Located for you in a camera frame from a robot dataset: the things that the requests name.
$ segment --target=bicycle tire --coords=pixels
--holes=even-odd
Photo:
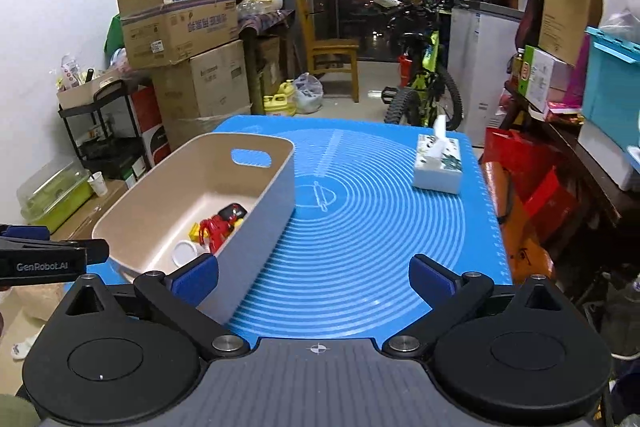
[[[420,118],[420,95],[411,87],[400,89],[386,110],[385,123],[399,125],[402,117],[406,117],[409,125],[422,126]]]
[[[453,78],[442,64],[438,63],[436,67],[436,72],[438,76],[442,79],[444,86],[449,90],[449,94],[451,95],[451,102],[453,103],[453,115],[451,116],[451,120],[447,121],[447,131],[455,131],[460,124],[462,123],[462,97],[460,97],[460,92],[458,90],[458,86],[456,85]]]

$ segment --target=bicycle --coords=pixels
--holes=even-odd
[[[439,10],[448,3],[452,6],[452,0],[415,1],[386,12],[392,52],[405,55],[412,63],[406,87],[385,87],[382,91],[382,101],[389,106],[385,123],[433,127],[437,116],[444,114],[447,130],[453,131],[462,123],[462,99],[442,63],[439,16]]]

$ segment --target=purple package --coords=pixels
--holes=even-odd
[[[584,97],[584,85],[587,81],[587,64],[589,63],[589,34],[584,34],[578,61],[575,63],[574,72],[569,78],[569,86],[566,89],[562,103],[571,107],[582,107]]]

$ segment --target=gray ribbed plate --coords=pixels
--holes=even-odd
[[[489,426],[447,402],[419,363],[389,359],[367,339],[263,339],[249,356],[213,362],[183,402],[137,425]]]

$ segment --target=qr code label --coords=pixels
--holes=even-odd
[[[151,51],[153,53],[160,53],[164,51],[164,46],[162,45],[162,41],[155,41],[151,43]]]

